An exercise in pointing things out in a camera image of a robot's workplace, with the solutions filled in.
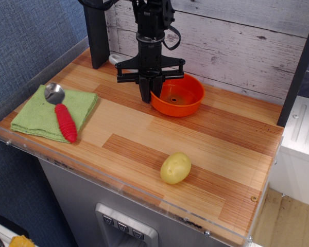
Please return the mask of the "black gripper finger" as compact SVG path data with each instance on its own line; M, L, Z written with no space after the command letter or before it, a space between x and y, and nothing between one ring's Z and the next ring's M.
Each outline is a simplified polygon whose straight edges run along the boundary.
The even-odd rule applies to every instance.
M145 103L150 103L151 101L151 79L146 77L139 78L139 89L141 93L142 101Z
M161 96L161 92L162 92L162 85L163 85L163 82L164 82L164 78L163 76L156 76L156 77L153 77L151 78L151 91L154 93L154 95L157 97L157 98L160 98Z

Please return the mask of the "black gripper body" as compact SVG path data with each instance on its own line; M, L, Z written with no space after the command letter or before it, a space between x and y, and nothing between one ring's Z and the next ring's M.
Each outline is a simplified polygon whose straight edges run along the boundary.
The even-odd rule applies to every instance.
M117 81L136 82L141 78L181 79L184 77L184 59L162 55L162 43L139 42L138 54L129 60L117 62Z

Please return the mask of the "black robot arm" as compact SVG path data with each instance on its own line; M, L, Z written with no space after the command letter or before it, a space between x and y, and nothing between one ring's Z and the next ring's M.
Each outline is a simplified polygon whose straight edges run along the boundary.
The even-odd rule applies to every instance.
M170 1L133 1L138 54L127 61L117 62L117 81L135 82L139 85L142 101L150 103L151 95L160 97L166 79L182 79L185 60L162 55L165 31L178 37L181 34L171 26L175 21Z

